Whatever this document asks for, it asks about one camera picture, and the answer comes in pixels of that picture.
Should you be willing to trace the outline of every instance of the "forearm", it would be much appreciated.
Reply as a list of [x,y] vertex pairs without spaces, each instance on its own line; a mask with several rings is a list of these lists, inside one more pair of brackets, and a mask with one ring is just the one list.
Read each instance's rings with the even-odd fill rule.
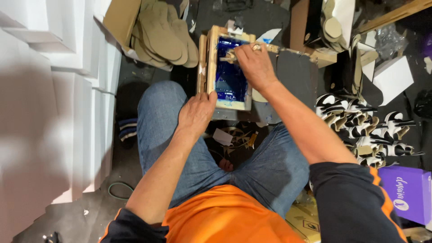
[[148,224],[161,223],[195,141],[187,131],[176,131],[168,147],[138,183],[126,209]]
[[261,94],[276,110],[309,164],[356,163],[339,137],[282,83],[272,82]]

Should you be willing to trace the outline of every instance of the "green cable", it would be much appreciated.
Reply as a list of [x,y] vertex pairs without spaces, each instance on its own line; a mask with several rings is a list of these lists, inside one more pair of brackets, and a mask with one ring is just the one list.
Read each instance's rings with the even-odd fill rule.
[[113,197],[113,198],[117,198],[117,199],[120,199],[120,200],[129,200],[129,198],[120,198],[120,197],[117,197],[117,196],[113,195],[113,194],[111,193],[111,187],[114,186],[114,185],[124,185],[124,186],[126,186],[127,188],[129,188],[132,192],[133,192],[133,188],[130,187],[128,184],[123,183],[123,182],[114,182],[114,183],[112,183],[112,184],[108,187],[108,194],[109,194],[111,197]]

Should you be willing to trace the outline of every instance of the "wooden frame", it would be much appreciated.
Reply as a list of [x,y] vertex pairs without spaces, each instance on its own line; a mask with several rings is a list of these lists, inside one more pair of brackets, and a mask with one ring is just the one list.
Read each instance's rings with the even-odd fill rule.
[[[217,44],[220,36],[235,38],[247,42],[255,42],[255,35],[243,33],[242,35],[230,36],[228,30],[223,27],[213,26],[208,35],[200,36],[200,60],[198,63],[197,93],[211,93],[215,89],[217,68]],[[252,86],[248,84],[245,101],[230,101],[218,99],[217,108],[250,111],[252,106]]]
[[414,0],[402,7],[384,14],[383,16],[367,22],[359,27],[359,33],[367,33],[371,30],[378,29],[390,23],[403,19],[411,14],[427,9],[432,6],[432,0]]

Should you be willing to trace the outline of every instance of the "hand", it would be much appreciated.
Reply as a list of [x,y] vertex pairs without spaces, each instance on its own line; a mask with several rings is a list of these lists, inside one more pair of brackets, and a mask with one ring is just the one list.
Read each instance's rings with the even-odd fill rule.
[[246,79],[258,92],[262,92],[278,80],[265,44],[261,44],[261,51],[253,51],[254,45],[255,43],[238,46],[234,52]]
[[211,92],[199,93],[189,99],[189,101],[181,108],[178,114],[178,126],[175,134],[182,133],[185,136],[192,138],[195,143],[212,118],[215,110],[217,93]]

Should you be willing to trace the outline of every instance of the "orange shirt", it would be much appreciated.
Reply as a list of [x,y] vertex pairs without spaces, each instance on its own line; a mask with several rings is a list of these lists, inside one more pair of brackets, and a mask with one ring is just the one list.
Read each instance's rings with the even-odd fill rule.
[[232,185],[220,185],[168,210],[167,242],[299,242],[277,213]]

